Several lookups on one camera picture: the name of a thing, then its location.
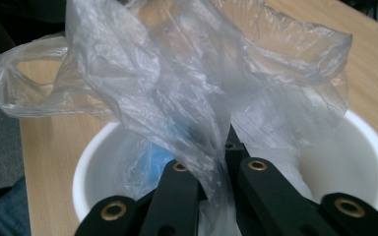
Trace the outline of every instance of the person's leg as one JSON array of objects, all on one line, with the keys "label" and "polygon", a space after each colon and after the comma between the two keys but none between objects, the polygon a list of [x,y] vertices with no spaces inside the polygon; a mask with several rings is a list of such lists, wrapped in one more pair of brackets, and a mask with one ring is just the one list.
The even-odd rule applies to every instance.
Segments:
[{"label": "person's leg", "polygon": [[25,177],[0,198],[0,235],[31,235]]}]

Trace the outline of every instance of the plastic bag handle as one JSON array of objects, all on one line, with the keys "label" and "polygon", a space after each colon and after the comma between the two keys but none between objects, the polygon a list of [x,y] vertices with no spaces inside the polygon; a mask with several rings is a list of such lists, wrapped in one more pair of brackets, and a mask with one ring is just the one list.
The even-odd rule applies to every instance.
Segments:
[{"label": "plastic bag handle", "polygon": [[[0,55],[0,108],[15,117],[93,113],[109,115],[103,101],[83,81],[64,36],[41,38]],[[20,62],[63,61],[55,82],[40,84],[24,75]]]}]

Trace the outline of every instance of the white plastic container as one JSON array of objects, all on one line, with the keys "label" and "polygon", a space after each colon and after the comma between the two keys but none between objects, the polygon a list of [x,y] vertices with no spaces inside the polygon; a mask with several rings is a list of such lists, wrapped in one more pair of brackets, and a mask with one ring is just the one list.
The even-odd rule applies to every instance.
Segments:
[{"label": "white plastic container", "polygon": [[[115,160],[134,148],[138,139],[112,123],[86,147],[73,181],[73,204],[80,221],[94,204],[117,194]],[[378,209],[378,135],[355,113],[347,112],[330,139],[304,151],[299,167],[316,202],[326,194],[341,192]]]}]

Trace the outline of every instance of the table surface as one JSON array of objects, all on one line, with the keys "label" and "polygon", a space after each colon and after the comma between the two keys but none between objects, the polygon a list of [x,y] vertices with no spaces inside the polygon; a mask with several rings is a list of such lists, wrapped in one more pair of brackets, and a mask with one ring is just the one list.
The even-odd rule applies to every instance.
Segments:
[{"label": "table surface", "polygon": [[[336,0],[268,0],[267,5],[303,22],[353,34],[346,72],[350,108],[378,132],[378,23]],[[59,63],[20,68],[48,82]],[[104,124],[87,114],[21,119],[32,235],[73,235],[78,219],[72,181],[82,151]]]}]

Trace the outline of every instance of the transparent plastic bag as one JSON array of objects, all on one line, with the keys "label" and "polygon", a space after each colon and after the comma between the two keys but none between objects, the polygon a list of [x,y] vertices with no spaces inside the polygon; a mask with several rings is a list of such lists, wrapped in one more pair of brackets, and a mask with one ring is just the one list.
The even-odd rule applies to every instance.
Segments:
[{"label": "transparent plastic bag", "polygon": [[[262,0],[136,0],[126,6],[72,0],[66,16],[67,44],[24,46],[40,58],[63,48],[56,53],[63,63],[53,91],[41,92],[23,77],[17,78],[22,84],[8,82],[18,75],[11,61],[0,68],[7,77],[0,78],[0,106],[15,116],[114,115],[199,179],[209,198],[201,205],[201,235],[236,235],[224,163],[230,124],[261,157],[290,153],[296,159],[327,137],[347,110],[351,36],[293,20]],[[10,55],[2,55],[0,65]],[[38,96],[20,94],[27,90]]]},{"label": "transparent plastic bag", "polygon": [[121,156],[112,163],[116,169],[113,173],[113,189],[120,196],[138,200],[157,187],[164,167],[173,157],[167,150],[144,137],[132,138],[119,147],[126,150],[127,156]]}]

